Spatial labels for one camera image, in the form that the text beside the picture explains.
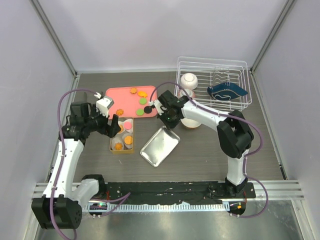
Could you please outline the pink round cookie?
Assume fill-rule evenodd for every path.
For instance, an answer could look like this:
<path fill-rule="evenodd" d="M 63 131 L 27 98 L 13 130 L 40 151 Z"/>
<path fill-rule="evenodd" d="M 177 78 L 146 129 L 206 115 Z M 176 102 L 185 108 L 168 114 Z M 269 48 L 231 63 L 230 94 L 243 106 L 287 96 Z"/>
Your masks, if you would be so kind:
<path fill-rule="evenodd" d="M 123 122 L 123 127 L 126 129 L 126 130 L 131 130 L 132 127 L 133 127 L 133 122 L 131 119 L 127 119 Z"/>

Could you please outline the gold cookie tin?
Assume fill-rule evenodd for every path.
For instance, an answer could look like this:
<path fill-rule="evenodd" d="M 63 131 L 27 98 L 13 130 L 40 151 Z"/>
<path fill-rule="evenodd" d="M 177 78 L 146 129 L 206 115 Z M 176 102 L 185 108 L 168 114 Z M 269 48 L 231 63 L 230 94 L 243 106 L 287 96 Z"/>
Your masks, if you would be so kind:
<path fill-rule="evenodd" d="M 120 132 L 111 138 L 109 150 L 113 154 L 132 154 L 135 145 L 134 119 L 132 117 L 121 118 L 118 125 Z"/>

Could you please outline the orange ridged round cookie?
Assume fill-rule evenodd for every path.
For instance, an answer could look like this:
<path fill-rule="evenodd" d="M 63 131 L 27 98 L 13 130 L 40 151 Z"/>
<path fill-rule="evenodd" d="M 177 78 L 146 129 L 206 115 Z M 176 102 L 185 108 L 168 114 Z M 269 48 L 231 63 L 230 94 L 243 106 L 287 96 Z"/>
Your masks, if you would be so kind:
<path fill-rule="evenodd" d="M 123 141 L 126 145 L 132 145 L 133 144 L 133 136 L 126 135 L 126 136 L 124 136 Z"/>

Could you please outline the silver tin lid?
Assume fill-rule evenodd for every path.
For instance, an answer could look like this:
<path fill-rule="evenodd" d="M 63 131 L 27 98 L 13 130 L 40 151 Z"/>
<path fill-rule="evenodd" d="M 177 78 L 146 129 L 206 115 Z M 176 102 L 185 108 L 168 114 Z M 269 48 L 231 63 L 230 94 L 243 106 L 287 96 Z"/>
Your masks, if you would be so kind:
<path fill-rule="evenodd" d="M 140 150 L 140 155 L 158 167 L 180 142 L 180 137 L 165 126 L 160 127 Z"/>

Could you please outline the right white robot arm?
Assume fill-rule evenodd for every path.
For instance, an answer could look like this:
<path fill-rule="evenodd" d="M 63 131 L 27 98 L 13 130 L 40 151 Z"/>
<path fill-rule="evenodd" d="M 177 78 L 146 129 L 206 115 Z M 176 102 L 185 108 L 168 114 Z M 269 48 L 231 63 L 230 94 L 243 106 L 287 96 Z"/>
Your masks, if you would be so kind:
<path fill-rule="evenodd" d="M 243 193 L 248 182 L 243 166 L 254 139 L 248 123 L 241 112 L 232 113 L 214 110 L 189 96 L 180 98 L 169 90 L 162 93 L 152 103 L 157 117 L 172 130 L 183 119 L 196 121 L 214 130 L 218 135 L 221 150 L 227 156 L 226 193 L 233 198 Z"/>

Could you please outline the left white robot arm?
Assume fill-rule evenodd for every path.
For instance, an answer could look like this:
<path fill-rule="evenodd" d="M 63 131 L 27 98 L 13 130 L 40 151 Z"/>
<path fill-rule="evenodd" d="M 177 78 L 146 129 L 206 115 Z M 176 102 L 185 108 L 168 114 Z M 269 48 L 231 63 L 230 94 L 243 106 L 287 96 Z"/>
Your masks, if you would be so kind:
<path fill-rule="evenodd" d="M 96 103 L 76 102 L 59 133 L 58 156 L 49 182 L 41 197 L 32 200 L 31 209 L 42 229 L 77 229 L 82 209 L 93 197 L 102 199 L 107 192 L 101 174 L 87 174 L 73 189 L 76 167 L 91 133 L 113 138 L 120 132 L 118 116 L 109 115 L 114 101 L 109 97 Z"/>

